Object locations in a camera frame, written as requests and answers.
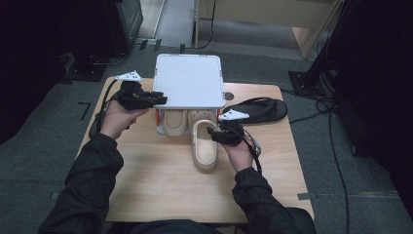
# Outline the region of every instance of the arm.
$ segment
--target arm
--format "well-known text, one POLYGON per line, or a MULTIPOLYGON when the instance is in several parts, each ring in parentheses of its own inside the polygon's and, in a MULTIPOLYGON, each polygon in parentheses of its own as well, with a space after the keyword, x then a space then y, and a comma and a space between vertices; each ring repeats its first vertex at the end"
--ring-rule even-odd
POLYGON ((244 142, 222 145, 236 171, 233 189, 236 203, 246 215, 251 233, 302 233, 285 207, 272 195, 272 188, 252 168, 252 155, 244 142))
POLYGON ((117 101, 110 103, 100 134, 83 146, 39 233, 101 233, 115 176, 124 165, 115 139, 147 111, 127 111, 117 101))

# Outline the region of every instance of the sandal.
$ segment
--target sandal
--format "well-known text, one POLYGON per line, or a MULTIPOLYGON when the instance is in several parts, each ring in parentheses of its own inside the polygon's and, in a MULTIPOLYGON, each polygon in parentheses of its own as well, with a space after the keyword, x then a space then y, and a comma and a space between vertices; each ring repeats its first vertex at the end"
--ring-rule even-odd
POLYGON ((164 112, 163 128, 165 134, 170 137, 181 136, 188 125, 187 110, 168 109, 164 112))
POLYGON ((288 112, 285 102, 270 97, 248 99, 239 104, 225 107, 222 113, 226 113, 231 109, 249 115, 249 118, 238 120, 240 124, 275 122, 284 118, 288 112))
POLYGON ((207 127, 217 129, 216 113, 213 110, 189 110, 188 123, 192 140, 192 155, 195 166, 209 171, 217 164, 217 146, 207 132, 207 127))

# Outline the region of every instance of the white lid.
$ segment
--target white lid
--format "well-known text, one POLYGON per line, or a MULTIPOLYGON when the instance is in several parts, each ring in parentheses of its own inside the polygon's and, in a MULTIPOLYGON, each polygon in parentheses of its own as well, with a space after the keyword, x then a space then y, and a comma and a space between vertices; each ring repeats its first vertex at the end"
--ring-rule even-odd
POLYGON ((163 92, 167 104, 158 109, 219 109, 225 106, 221 61, 217 56, 157 57, 153 91, 163 92))

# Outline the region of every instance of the black jacket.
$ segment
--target black jacket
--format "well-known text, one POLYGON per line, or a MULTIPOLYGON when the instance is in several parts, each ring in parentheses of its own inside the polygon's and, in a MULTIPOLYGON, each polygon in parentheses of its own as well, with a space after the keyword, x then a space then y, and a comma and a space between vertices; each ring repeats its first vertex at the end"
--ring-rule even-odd
MULTIPOLYGON (((116 174, 124 161, 117 142, 98 134, 82 148, 39 233, 98 233, 109 209, 116 174)), ((267 180, 253 168, 238 172, 234 199, 251 233, 301 233, 285 207, 272 196, 267 180)), ((137 225, 131 233, 217 233, 191 220, 163 220, 137 225)))

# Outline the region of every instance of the flip flop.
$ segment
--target flip flop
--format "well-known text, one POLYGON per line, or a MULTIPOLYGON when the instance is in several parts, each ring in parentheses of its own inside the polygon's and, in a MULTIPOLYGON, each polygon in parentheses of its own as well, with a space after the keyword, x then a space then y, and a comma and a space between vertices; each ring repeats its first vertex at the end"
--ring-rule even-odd
POLYGON ((256 97, 224 108, 223 113, 230 109, 248 114, 249 118, 239 120, 240 124, 261 124, 279 121, 288 112, 285 102, 270 97, 256 97))

